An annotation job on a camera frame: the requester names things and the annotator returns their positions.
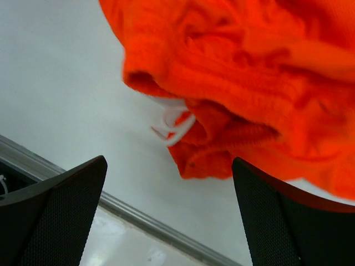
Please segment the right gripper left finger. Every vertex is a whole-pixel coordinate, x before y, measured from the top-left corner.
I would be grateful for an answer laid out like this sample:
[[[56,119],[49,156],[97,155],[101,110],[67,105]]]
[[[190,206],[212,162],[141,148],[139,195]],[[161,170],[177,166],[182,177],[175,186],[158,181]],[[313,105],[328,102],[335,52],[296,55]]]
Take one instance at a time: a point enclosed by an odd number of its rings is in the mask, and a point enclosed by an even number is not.
[[[107,168],[98,156],[1,195],[1,265],[79,265]]]

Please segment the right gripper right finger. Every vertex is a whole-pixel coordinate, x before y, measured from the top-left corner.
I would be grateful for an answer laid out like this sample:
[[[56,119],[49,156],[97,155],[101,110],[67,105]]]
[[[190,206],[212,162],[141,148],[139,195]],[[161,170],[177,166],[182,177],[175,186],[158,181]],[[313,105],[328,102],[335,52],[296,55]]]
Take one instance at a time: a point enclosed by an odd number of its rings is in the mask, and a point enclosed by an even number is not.
[[[232,173],[253,265],[354,265],[354,206],[308,193],[241,158]]]

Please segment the orange shorts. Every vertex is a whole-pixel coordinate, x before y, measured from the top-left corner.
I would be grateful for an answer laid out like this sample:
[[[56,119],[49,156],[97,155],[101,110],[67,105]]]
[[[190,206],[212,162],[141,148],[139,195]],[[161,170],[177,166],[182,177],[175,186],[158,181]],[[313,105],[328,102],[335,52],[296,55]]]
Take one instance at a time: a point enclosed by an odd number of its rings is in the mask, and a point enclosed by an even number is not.
[[[240,157],[354,199],[353,1],[101,1],[123,82],[180,99],[195,121],[169,147],[184,179]]]

